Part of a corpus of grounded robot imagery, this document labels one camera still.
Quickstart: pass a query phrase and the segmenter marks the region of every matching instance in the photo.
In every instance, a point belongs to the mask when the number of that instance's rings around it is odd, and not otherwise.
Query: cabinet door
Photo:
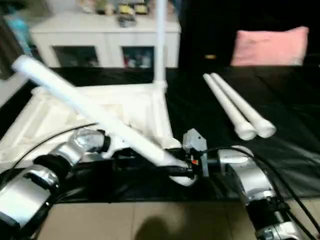
[[[103,33],[33,33],[32,38],[48,67],[112,66],[111,54]]]
[[[156,46],[155,32],[107,33],[112,65],[116,68],[153,67]],[[178,66],[179,33],[169,32],[165,36],[165,64],[168,68]]]

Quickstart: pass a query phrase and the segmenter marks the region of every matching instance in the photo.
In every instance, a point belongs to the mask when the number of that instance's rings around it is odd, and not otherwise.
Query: dark background
[[[182,4],[179,67],[184,71],[228,66],[238,30],[287,31],[300,26],[309,28],[304,64],[320,63],[317,1],[184,0]]]

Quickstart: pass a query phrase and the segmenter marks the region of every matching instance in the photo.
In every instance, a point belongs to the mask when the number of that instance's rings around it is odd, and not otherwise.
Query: figurine
[[[145,4],[145,0],[134,4],[134,11],[137,15],[147,15],[149,13],[148,6]]]
[[[136,67],[136,60],[134,59],[129,59],[128,61],[128,68],[135,68]]]
[[[85,13],[94,14],[96,12],[96,0],[79,0],[78,4]]]
[[[116,8],[112,3],[107,3],[104,7],[104,13],[107,16],[112,16],[115,12]]]
[[[128,4],[118,5],[117,21],[121,28],[134,27],[137,24],[135,10]]]
[[[151,54],[147,52],[142,58],[142,65],[140,66],[142,69],[151,68]]]

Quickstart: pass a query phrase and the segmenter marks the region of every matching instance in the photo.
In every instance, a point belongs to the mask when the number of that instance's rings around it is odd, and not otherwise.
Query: white tube
[[[51,94],[62,99],[88,119],[101,124],[108,133],[113,133],[125,140],[135,151],[156,166],[187,167],[185,162],[176,159],[116,117],[108,114],[103,107],[81,94],[72,84],[39,61],[22,55],[13,63],[12,68],[38,85],[44,86]],[[194,182],[188,177],[172,177],[172,179],[185,186]]]
[[[167,88],[165,66],[166,19],[168,0],[156,1],[156,47],[155,47],[155,72],[153,82]]]
[[[212,73],[211,77],[231,99],[234,105],[251,122],[256,133],[262,138],[271,137],[276,132],[276,127],[268,120],[263,118],[246,100],[244,100],[228,83],[226,83],[218,74]]]
[[[204,80],[212,90],[221,107],[234,125],[234,131],[242,140],[251,140],[256,136],[254,127],[244,118],[230,99],[219,88],[216,82],[208,74],[203,75]]]

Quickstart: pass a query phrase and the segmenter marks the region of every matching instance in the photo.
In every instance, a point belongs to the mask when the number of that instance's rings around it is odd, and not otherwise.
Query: white cabinet
[[[115,16],[63,12],[34,26],[31,37],[49,67],[124,68],[127,58],[144,66],[147,57],[153,64],[157,22],[144,15],[136,19],[136,26],[121,28]],[[180,31],[176,16],[166,21],[165,64],[169,68],[178,66]],[[62,60],[68,54],[74,55],[69,64]]]

